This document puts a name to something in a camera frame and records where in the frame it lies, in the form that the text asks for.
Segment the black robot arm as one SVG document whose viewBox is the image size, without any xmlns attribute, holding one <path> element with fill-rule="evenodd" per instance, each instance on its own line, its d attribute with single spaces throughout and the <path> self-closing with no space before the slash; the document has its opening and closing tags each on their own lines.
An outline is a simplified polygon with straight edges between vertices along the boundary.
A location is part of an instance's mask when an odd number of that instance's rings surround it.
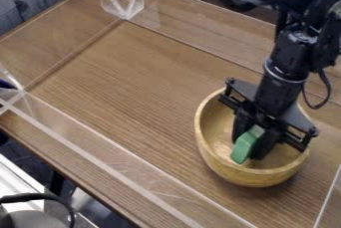
<svg viewBox="0 0 341 228">
<path fill-rule="evenodd" d="M 229 79 L 219 95 L 234 112 L 230 158 L 241 164 L 263 158 L 278 143 L 302 151 L 318 135 L 297 101 L 306 98 L 309 75 L 316 73 L 328 83 L 324 69 L 341 56 L 341 0 L 219 1 L 237 11 L 249 11 L 258 4 L 278 11 L 274 48 L 261 82 Z"/>
</svg>

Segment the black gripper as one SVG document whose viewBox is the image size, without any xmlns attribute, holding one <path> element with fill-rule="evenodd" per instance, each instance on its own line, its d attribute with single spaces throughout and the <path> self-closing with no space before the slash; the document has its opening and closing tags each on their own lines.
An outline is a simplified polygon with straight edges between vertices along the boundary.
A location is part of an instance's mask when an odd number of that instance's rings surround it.
<svg viewBox="0 0 341 228">
<path fill-rule="evenodd" d="M 265 129 L 255 141 L 251 159 L 262 159 L 277 143 L 288 143 L 304 151 L 318 135 L 318 129 L 297 103 L 310 73 L 308 57 L 312 46 L 293 33 L 281 33 L 263 62 L 259 84 L 234 78 L 226 81 L 219 101 L 234 112 L 231 140 L 237 141 L 255 124 Z"/>
</svg>

